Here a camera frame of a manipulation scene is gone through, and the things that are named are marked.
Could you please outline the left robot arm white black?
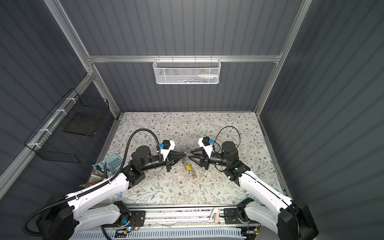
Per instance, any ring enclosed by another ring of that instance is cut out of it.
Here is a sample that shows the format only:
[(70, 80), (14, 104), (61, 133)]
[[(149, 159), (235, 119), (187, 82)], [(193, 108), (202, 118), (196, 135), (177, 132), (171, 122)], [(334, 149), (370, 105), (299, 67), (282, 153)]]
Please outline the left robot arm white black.
[(186, 156), (176, 152), (173, 145), (160, 144), (157, 155), (147, 146), (138, 147), (129, 163), (112, 177), (87, 189), (51, 196), (46, 205), (28, 216), (22, 231), (44, 240), (68, 240), (74, 234), (100, 226), (134, 228), (139, 219), (134, 217), (125, 203), (116, 201), (106, 207), (96, 205), (113, 195), (129, 190), (140, 183), (148, 170), (172, 167)]

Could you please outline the large keyring with keys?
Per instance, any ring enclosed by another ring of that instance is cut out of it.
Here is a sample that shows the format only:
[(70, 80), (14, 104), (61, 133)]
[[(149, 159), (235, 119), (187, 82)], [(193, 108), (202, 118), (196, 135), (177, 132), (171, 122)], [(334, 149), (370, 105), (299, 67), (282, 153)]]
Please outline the large keyring with keys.
[(187, 171), (188, 175), (190, 176), (190, 178), (192, 180), (196, 180), (198, 178), (197, 176), (197, 172), (195, 171), (193, 165), (192, 165), (192, 161), (189, 159), (189, 154), (188, 153), (185, 153), (185, 156), (182, 160), (182, 163), (183, 163), (183, 167), (184, 169)]

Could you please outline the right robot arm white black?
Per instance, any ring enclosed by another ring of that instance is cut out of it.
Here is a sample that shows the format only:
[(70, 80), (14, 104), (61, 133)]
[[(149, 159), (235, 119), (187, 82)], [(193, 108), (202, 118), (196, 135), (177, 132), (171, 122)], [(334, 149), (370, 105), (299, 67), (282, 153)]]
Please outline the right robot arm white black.
[(240, 221), (255, 221), (276, 233), (281, 240), (313, 240), (319, 234), (309, 207), (295, 202), (261, 180), (246, 164), (240, 161), (233, 142), (226, 141), (221, 151), (214, 151), (214, 140), (209, 137), (198, 140), (199, 148), (191, 152), (189, 159), (205, 170), (210, 165), (222, 167), (227, 178), (240, 188), (250, 192), (263, 206), (251, 198), (237, 205)]

